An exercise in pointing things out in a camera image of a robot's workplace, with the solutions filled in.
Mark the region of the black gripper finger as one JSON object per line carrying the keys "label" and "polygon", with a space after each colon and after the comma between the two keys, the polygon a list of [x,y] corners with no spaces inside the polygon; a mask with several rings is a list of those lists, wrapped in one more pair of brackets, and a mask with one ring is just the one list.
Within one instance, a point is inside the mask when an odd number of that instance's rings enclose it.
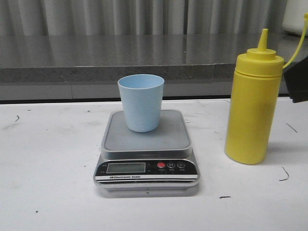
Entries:
{"label": "black gripper finger", "polygon": [[302,60],[284,73],[284,79],[293,103],[308,100],[308,61]]}

